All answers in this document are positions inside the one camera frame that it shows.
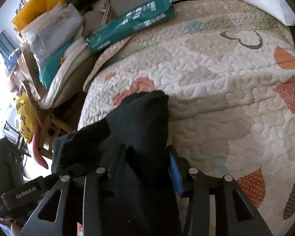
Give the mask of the black pants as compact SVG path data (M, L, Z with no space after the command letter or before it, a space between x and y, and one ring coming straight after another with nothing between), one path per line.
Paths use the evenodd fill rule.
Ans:
M69 169L80 177L116 160L112 189L100 197L105 235L181 235L168 117L163 91L134 93L103 119L54 142L53 173Z

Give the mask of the beige padded lounger cushion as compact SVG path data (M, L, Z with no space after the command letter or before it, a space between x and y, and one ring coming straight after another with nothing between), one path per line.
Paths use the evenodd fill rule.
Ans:
M47 94L38 101L41 109L56 108L83 89L97 58L79 37L64 52L64 62L51 82Z

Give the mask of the teal folded cloth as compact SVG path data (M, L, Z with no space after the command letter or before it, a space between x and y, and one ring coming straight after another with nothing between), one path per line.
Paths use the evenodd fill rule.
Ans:
M67 48L73 43L69 40L54 55L52 55L39 73L39 80L46 90L49 90L53 79L55 78L60 66L61 58L64 56Z

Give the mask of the clear plastic bedding bag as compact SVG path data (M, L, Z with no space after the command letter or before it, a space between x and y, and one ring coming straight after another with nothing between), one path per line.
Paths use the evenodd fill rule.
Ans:
M83 25L83 17L73 4L60 3L38 16L22 31L39 69L63 45L68 43Z

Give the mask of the green long cardboard box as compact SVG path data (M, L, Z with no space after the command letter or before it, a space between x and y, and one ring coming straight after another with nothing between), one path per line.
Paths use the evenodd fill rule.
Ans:
M150 0L112 20L86 39L87 46L97 53L140 30L175 17L170 0Z

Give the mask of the heart pattern quilted bedspread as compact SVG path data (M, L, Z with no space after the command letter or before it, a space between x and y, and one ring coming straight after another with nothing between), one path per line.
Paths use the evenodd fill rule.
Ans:
M169 96L169 139L211 176L231 174L274 235L295 222L295 47L289 28L239 0L193 0L107 48L79 128L137 92Z

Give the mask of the yellow plastic bag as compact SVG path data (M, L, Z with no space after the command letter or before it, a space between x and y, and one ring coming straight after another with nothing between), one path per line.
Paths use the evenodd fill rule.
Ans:
M32 141L36 129L36 118L34 116L30 100L26 92L15 100L17 129L26 143Z

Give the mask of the wooden chair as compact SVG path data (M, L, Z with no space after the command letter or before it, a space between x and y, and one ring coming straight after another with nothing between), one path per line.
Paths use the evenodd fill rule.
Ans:
M62 133L68 133L74 131L73 127L64 121L58 119L53 114L53 109L42 110L38 106L30 90L28 82L22 81L20 86L20 92L26 92L28 99L36 118L36 122L40 128L39 133L39 147L43 157L50 160L53 159L52 142Z

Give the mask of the yellow orange cloth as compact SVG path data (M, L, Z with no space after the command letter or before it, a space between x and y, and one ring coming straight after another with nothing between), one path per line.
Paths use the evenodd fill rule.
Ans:
M22 31L38 16L50 11L54 6L61 4L66 7L65 0L29 0L16 14L11 23L17 31Z

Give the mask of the pink cushion on chair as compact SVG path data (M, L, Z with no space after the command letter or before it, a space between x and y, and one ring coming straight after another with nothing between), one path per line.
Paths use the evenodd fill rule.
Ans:
M46 162L46 160L42 157L42 154L40 152L40 147L39 147L39 133L40 133L40 128L37 125L35 127L34 133L33 133L33 137L32 137L32 141L29 144L30 146L30 150L31 150L31 155L34 158L34 160L43 168L48 169L49 166Z

